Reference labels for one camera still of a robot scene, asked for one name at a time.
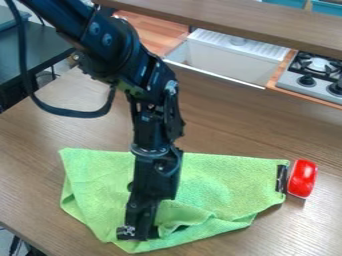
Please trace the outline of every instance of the stove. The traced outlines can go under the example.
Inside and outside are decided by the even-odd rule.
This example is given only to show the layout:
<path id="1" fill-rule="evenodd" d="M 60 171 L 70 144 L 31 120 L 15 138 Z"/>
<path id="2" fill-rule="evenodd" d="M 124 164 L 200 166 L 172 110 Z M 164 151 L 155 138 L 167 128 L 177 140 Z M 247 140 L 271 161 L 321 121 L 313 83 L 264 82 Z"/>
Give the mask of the stove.
<path id="1" fill-rule="evenodd" d="M 276 86 L 342 105 L 342 61 L 298 52 Z"/>

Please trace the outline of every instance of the cloth fold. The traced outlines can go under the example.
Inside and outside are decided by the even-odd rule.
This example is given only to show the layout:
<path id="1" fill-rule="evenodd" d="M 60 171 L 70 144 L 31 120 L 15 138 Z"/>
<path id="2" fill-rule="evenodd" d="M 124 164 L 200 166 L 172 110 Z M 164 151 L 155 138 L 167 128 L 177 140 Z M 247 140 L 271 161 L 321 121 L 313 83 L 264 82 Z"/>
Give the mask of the cloth fold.
<path id="1" fill-rule="evenodd" d="M 60 151 L 65 167 L 61 207 L 102 242 L 128 253 L 172 247 L 248 227 L 256 215 L 285 195 L 275 191 L 277 166 L 287 160 L 185 153 L 177 198 L 160 204 L 160 239 L 118 241 L 132 181 L 134 156 L 85 149 Z M 189 228 L 176 231 L 179 226 Z"/>

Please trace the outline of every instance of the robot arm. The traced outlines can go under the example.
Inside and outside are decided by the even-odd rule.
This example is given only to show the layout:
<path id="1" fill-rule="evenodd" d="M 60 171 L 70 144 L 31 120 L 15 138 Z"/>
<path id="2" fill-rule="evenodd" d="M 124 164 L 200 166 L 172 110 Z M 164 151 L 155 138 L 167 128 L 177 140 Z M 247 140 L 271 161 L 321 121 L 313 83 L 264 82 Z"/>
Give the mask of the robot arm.
<path id="1" fill-rule="evenodd" d="M 122 240 L 157 238 L 154 220 L 158 205 L 176 197 L 183 154 L 173 144 L 183 136 L 185 125 L 175 74 L 140 43 L 125 20 L 107 19 L 79 0 L 21 2 L 75 46 L 78 65 L 85 74 L 126 94 L 134 127 L 131 151 L 136 160 L 124 225 L 118 227 L 117 236 Z M 60 114 L 53 107 L 49 112 Z M 69 116 L 86 115 L 73 113 Z"/>

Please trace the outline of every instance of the red plastic toy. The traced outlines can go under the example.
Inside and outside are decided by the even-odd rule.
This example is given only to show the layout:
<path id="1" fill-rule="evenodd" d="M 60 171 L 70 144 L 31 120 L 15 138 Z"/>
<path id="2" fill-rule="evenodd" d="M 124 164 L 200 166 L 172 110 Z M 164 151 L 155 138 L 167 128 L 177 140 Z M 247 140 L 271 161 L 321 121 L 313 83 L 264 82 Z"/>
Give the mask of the red plastic toy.
<path id="1" fill-rule="evenodd" d="M 315 185 L 317 166 L 308 160 L 297 160 L 294 163 L 287 184 L 287 192 L 301 198 L 307 198 Z"/>

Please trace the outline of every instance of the wooden table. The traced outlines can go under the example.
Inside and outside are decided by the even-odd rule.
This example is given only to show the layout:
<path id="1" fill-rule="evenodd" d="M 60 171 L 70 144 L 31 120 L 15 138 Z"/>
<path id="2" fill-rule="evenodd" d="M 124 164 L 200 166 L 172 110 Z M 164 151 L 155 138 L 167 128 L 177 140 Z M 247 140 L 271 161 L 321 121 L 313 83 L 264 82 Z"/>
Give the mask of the wooden table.
<path id="1" fill-rule="evenodd" d="M 302 203 L 288 197 L 248 229 L 152 252 L 151 255 L 340 255 L 342 250 L 342 112 L 282 93 L 177 70 L 188 152 L 307 158 L 319 166 L 317 186 Z M 107 86 L 74 69 L 46 86 L 44 100 L 90 110 Z M 132 133 L 124 95 L 96 120 L 53 116 L 29 99 L 0 116 L 0 225 L 48 255 L 126 255 L 101 244 L 59 208 L 64 171 L 58 150 L 128 150 Z"/>
<path id="2" fill-rule="evenodd" d="M 101 5 L 342 59 L 342 18 L 255 0 L 94 0 Z"/>

